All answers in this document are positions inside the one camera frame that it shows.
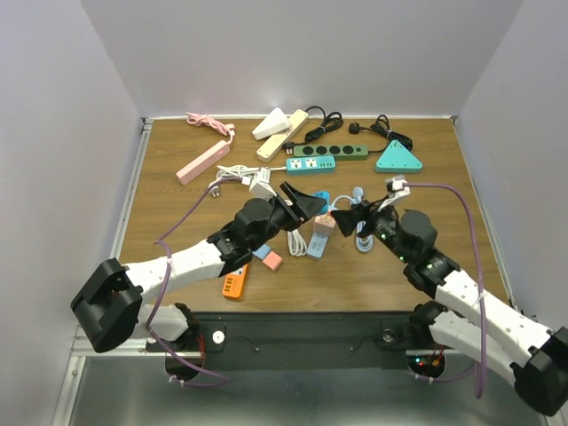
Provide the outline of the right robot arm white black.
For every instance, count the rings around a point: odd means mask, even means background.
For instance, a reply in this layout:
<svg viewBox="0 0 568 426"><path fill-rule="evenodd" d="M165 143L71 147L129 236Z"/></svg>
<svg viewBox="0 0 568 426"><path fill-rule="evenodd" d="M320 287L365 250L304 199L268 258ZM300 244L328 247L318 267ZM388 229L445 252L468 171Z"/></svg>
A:
<svg viewBox="0 0 568 426"><path fill-rule="evenodd" d="M373 235L404 263L404 275L432 299L434 312L408 325L419 346L440 343L512 384L533 410L554 416L567 401L567 329L553 330L481 287L435 246L437 230L417 210L364 201L331 213L342 234Z"/></svg>

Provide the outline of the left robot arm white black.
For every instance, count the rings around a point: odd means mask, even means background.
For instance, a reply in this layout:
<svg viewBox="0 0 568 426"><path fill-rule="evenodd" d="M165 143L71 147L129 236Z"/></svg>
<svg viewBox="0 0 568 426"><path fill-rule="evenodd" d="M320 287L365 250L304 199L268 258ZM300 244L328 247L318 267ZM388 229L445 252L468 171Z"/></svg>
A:
<svg viewBox="0 0 568 426"><path fill-rule="evenodd" d="M219 231L178 252L142 263L122 265L115 258L99 264L70 304L97 353L111 351L139 330L147 330L169 290L216 279L252 260L279 232L292 232L316 216L324 199L289 183L268 199L252 198Z"/></svg>

